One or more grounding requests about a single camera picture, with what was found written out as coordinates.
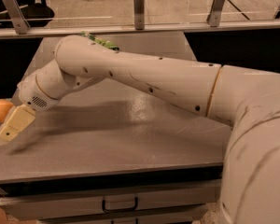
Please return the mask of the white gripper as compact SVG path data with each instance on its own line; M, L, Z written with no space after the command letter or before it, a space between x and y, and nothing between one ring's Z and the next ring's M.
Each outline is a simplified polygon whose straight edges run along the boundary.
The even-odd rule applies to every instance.
M36 81L36 73L21 81L18 89L23 105L13 106L0 124L0 146L10 143L28 127L35 120L35 111L46 111L59 103L42 92Z

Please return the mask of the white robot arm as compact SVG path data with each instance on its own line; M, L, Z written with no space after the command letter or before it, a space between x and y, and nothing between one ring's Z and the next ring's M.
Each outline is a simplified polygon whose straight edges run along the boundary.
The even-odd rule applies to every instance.
M0 124L0 207L37 224L280 224L280 74L43 40Z

